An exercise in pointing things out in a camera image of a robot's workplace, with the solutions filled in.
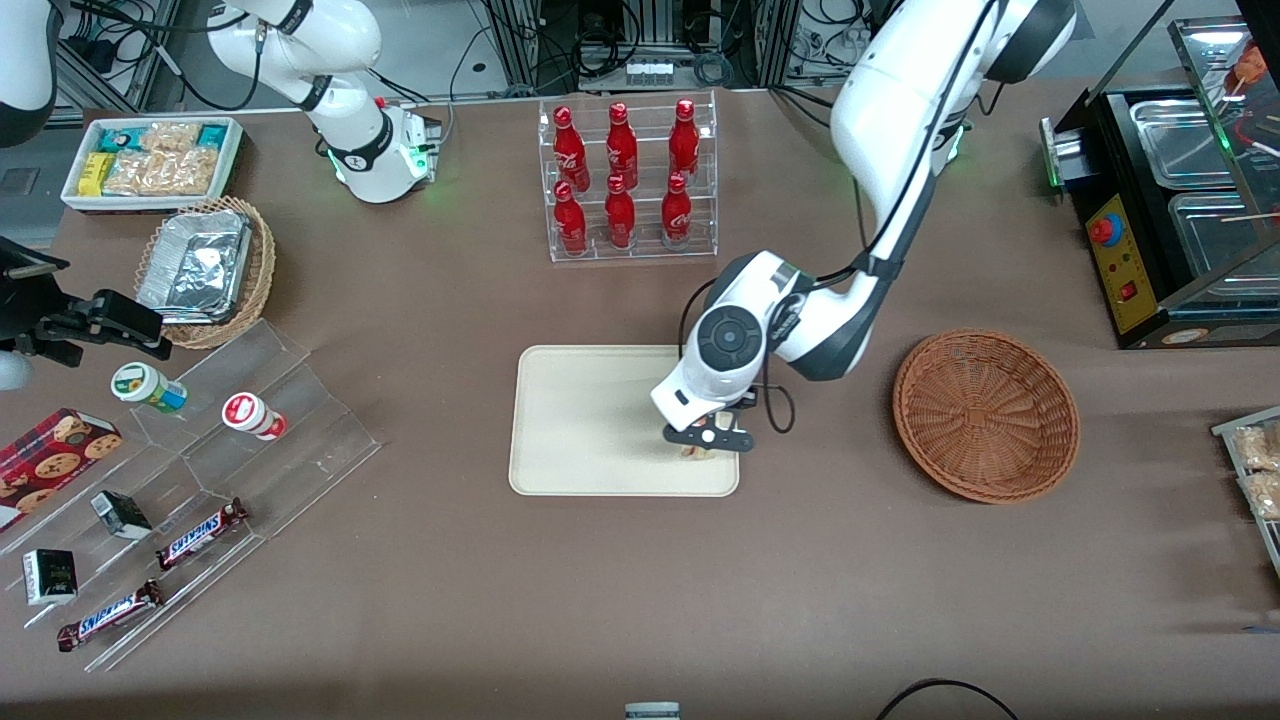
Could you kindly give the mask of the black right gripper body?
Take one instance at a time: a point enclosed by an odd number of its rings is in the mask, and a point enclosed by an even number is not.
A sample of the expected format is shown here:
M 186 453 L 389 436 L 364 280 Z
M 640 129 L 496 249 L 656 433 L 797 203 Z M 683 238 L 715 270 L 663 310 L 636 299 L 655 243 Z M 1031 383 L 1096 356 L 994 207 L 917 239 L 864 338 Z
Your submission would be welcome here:
M 114 290 L 100 290 L 92 299 L 63 295 L 61 306 L 38 322 L 38 340 L 120 345 L 134 348 L 132 337 L 157 340 L 163 316 Z

